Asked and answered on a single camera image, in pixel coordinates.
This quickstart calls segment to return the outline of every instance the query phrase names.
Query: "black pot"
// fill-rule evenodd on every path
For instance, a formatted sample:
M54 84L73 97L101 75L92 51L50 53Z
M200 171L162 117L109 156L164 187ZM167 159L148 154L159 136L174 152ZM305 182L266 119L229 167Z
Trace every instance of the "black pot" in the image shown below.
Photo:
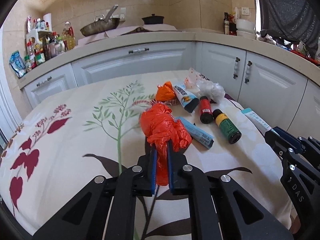
M142 18L144 24L163 24L163 16L156 16L154 13L152 16Z

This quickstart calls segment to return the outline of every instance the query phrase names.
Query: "green bottle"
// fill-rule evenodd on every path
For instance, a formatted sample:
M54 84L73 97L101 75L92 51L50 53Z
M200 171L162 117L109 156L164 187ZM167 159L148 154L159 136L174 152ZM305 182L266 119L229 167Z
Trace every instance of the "green bottle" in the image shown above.
M216 124L230 144L236 143L241 138L241 132L220 109L212 112Z

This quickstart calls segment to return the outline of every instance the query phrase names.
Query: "metal screw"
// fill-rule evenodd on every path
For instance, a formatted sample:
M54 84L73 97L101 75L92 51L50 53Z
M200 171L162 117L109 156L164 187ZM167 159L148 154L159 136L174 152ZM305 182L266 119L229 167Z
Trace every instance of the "metal screw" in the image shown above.
M230 176L228 175L222 175L220 177L220 179L223 181L223 182L229 182L231 180Z
M140 172L140 171L142 171L142 167L139 165L133 166L132 171L133 172Z
M104 178L102 176L97 176L94 178L94 182L99 184L102 183L104 181Z
M182 167L182 169L184 170L184 171L192 171L192 166L191 165L184 165L183 167Z

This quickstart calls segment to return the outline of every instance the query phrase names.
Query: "yellow label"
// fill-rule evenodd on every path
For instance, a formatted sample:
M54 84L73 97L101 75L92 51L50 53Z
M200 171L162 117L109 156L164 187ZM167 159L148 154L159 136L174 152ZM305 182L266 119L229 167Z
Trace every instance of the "yellow label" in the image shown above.
M220 123L223 121L223 120L226 120L228 119L228 117L226 116L226 114L219 114L216 118L216 124L219 126Z

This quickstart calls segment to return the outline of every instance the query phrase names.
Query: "cabinet handle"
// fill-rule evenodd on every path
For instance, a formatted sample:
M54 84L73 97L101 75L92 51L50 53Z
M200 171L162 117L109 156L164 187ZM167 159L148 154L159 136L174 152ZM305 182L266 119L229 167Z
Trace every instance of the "cabinet handle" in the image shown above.
M235 63L235 68L234 68L234 71L233 71L233 79L236 79L238 77L238 65L237 63L240 61L240 59L238 57L236 57L236 63Z
M245 71L245 77L244 77L244 83L247 84L249 82L249 77L251 74L251 65L252 62L249 60L248 61L248 66L247 66L247 70Z
M129 54L132 53L140 53L140 52L144 52L144 51L148 51L150 50L149 48L144 48L144 49L133 49L133 50L129 50Z
M41 83L39 82L39 83L37 84L37 87L39 87L39 86L43 85L44 83L46 83L46 82L50 81L51 79L52 79L52 77L48 77L48 78L47 78L47 80L42 81Z

